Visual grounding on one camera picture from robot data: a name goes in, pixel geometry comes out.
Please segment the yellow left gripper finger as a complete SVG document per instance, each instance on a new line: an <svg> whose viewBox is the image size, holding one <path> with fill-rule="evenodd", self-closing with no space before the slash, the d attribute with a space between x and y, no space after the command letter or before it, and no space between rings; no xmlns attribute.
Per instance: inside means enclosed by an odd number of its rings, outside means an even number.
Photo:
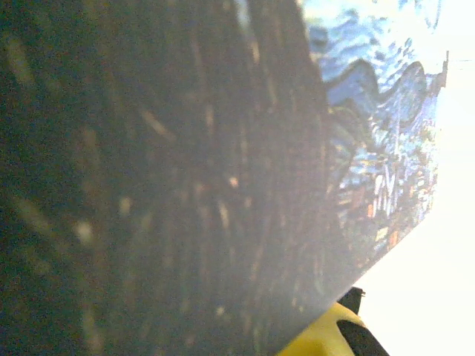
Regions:
<svg viewBox="0 0 475 356"><path fill-rule="evenodd" d="M354 311L334 303L277 356L390 355Z"/></svg>

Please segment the starry night print box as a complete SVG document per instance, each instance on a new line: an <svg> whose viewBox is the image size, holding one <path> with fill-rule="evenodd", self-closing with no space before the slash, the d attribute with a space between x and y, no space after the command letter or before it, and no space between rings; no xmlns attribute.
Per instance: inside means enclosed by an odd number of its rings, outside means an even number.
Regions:
<svg viewBox="0 0 475 356"><path fill-rule="evenodd" d="M277 356L428 214L448 0L0 0L0 356Z"/></svg>

